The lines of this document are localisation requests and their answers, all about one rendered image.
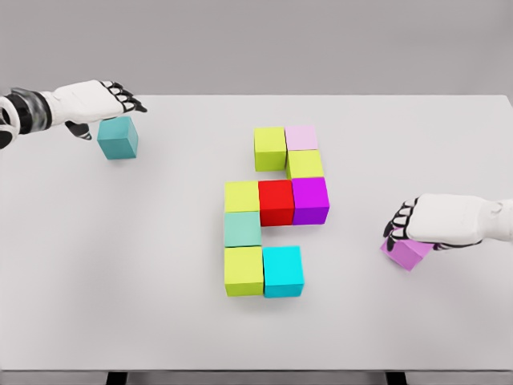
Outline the pale pink cube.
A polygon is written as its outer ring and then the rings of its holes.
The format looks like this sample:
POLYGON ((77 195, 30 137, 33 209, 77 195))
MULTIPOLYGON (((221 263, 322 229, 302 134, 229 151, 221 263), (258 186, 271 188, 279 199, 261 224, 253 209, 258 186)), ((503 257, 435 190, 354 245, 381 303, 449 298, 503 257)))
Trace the pale pink cube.
POLYGON ((314 126, 285 126, 285 140, 289 151, 317 150, 317 133, 314 126))

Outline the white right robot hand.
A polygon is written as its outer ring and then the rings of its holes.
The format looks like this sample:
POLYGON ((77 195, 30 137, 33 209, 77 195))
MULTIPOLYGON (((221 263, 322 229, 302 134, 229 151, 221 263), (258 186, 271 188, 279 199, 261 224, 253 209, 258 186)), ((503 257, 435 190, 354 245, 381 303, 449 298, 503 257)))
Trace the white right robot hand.
POLYGON ((487 204, 481 197, 438 193, 404 201, 383 231, 386 250, 407 240, 432 244, 435 250, 477 245, 484 240, 487 204))

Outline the mint green cube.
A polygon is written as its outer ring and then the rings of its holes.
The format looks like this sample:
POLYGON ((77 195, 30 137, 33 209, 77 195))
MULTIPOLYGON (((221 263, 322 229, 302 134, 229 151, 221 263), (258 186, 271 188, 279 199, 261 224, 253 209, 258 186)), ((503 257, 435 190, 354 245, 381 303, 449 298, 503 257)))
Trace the mint green cube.
POLYGON ((224 214, 224 246, 261 246, 261 221, 259 212, 224 214))

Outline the orchid purple cube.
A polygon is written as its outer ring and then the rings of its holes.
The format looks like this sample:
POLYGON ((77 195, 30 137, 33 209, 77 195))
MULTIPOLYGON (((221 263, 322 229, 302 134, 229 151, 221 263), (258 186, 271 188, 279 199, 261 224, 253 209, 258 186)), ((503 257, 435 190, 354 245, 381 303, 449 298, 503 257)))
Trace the orchid purple cube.
POLYGON ((410 272, 434 248, 434 244, 413 240, 396 241, 391 251, 384 241, 380 250, 393 262, 410 272))

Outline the lime green cube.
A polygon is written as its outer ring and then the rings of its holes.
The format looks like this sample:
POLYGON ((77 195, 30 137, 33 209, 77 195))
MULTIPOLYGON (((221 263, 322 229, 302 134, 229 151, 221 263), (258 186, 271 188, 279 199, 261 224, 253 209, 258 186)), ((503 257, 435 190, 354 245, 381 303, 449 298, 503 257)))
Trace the lime green cube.
POLYGON ((292 150, 287 153, 288 179, 323 177, 324 171, 318 150, 292 150))
POLYGON ((255 128, 253 131, 253 151, 257 172, 283 171, 287 152, 285 128, 255 128))
POLYGON ((264 281, 261 246, 224 249, 224 287, 228 297, 261 296, 264 281))
POLYGON ((258 212, 260 199, 258 182, 227 181, 224 184, 224 211, 226 213, 258 212))

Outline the teal cube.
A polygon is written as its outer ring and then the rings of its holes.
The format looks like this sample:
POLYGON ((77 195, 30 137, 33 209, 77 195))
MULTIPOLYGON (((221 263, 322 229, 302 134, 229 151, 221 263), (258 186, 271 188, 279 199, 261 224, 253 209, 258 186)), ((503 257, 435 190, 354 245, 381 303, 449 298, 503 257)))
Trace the teal cube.
POLYGON ((101 121, 97 142, 108 160, 137 157, 139 136, 130 116, 101 121))

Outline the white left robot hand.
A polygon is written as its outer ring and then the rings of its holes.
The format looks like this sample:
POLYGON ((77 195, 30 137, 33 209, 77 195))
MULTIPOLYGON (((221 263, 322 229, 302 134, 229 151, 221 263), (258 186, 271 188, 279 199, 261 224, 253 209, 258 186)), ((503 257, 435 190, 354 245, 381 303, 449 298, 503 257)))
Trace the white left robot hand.
POLYGON ((52 123, 64 123, 71 134, 91 140, 89 125, 112 120, 146 107, 123 85, 114 81, 89 80, 57 88, 48 96, 52 123))

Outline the red cube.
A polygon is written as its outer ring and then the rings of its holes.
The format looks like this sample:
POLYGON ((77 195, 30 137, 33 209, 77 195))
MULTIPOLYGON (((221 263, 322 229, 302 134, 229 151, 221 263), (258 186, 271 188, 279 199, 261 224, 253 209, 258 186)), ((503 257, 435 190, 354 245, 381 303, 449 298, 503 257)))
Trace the red cube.
POLYGON ((261 180, 258 182, 258 189, 261 225, 291 225, 295 209, 292 181, 261 180))

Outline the magenta cube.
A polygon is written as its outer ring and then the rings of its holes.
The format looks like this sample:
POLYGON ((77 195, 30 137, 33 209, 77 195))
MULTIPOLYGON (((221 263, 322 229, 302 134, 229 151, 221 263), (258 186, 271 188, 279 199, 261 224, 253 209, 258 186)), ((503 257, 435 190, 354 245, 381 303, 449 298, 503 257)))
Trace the magenta cube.
POLYGON ((323 225, 330 203, 324 177, 292 179, 293 225, 323 225))

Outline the cyan cube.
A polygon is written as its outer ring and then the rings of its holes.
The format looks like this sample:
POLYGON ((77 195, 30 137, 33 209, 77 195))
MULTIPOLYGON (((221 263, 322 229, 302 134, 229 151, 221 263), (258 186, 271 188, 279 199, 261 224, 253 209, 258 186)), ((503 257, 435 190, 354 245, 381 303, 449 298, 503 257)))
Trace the cyan cube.
POLYGON ((264 296, 300 297, 305 285, 299 245, 263 248, 264 296))

